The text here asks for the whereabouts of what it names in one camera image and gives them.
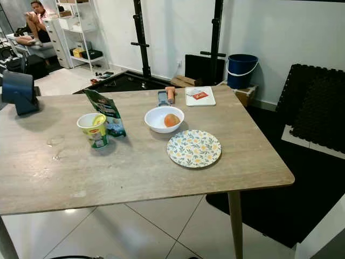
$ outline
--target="paper cup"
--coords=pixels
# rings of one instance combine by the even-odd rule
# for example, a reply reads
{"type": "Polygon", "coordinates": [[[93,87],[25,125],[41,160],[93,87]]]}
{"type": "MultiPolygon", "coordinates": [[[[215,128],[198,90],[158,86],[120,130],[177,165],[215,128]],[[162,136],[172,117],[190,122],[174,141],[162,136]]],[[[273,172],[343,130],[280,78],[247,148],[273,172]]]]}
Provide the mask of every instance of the paper cup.
{"type": "Polygon", "coordinates": [[[91,147],[101,148],[108,144],[106,121],[107,117],[101,113],[85,114],[78,119],[77,126],[87,136],[91,147]]]}

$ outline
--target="bowl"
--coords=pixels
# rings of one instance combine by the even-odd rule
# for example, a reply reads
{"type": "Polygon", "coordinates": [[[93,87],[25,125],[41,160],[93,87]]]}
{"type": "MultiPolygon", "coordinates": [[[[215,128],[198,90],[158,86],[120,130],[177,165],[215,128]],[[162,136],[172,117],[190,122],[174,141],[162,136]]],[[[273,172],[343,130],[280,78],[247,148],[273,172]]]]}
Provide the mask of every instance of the bowl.
{"type": "Polygon", "coordinates": [[[184,113],[176,107],[161,106],[148,111],[144,117],[145,123],[151,128],[151,130],[157,133],[170,133],[176,130],[184,120],[184,113]],[[180,123],[173,127],[167,127],[164,124],[164,118],[168,114],[174,114],[180,119],[180,123]]]}

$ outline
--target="chair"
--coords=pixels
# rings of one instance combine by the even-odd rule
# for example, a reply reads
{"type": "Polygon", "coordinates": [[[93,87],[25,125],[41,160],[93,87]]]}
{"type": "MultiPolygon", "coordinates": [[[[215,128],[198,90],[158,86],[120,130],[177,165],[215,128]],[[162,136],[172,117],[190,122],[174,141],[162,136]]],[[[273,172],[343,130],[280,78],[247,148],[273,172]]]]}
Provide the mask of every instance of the chair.
{"type": "Polygon", "coordinates": [[[16,43],[16,37],[14,33],[7,34],[6,38],[12,46],[14,52],[26,52],[31,55],[37,55],[38,57],[48,59],[50,57],[56,56],[52,42],[43,43],[42,46],[24,46],[16,43]]]}

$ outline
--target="cutting board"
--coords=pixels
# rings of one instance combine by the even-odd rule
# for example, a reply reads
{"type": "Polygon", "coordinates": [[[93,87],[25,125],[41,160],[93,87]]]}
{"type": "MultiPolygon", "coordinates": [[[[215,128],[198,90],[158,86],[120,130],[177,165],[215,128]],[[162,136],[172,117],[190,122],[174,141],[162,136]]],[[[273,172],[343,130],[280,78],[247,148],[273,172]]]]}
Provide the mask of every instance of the cutting board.
{"type": "Polygon", "coordinates": [[[211,86],[199,86],[199,87],[186,87],[185,88],[185,103],[187,106],[212,106],[216,105],[215,96],[213,95],[211,86]],[[206,96],[202,99],[196,100],[193,96],[187,95],[187,92],[193,89],[198,89],[207,93],[209,96],[206,96]]]}

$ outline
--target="person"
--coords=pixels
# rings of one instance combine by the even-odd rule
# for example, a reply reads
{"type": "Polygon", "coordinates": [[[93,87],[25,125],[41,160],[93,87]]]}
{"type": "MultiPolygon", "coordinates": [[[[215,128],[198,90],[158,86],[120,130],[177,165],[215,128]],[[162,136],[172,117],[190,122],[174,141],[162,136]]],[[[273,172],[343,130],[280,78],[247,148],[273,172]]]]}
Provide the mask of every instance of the person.
{"type": "Polygon", "coordinates": [[[47,29],[43,23],[43,18],[47,17],[47,12],[40,1],[32,1],[33,12],[25,13],[25,19],[32,36],[19,36],[16,38],[18,44],[26,46],[42,46],[42,43],[50,42],[47,29]]]}

